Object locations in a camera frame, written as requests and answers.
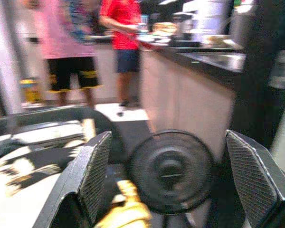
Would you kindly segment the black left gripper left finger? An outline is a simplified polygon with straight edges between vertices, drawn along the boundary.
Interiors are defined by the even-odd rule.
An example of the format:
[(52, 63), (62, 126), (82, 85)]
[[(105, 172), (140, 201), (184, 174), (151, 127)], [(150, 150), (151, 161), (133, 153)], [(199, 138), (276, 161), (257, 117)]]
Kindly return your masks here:
[(91, 228), (104, 189), (112, 132), (89, 140), (64, 169), (50, 192), (35, 228)]

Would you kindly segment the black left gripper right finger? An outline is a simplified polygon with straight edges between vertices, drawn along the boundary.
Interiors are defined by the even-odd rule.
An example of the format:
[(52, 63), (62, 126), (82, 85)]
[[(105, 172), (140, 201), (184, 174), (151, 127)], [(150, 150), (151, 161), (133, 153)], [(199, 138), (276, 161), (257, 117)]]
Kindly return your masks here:
[(285, 172), (267, 148), (226, 130), (233, 180), (252, 228), (285, 228)]

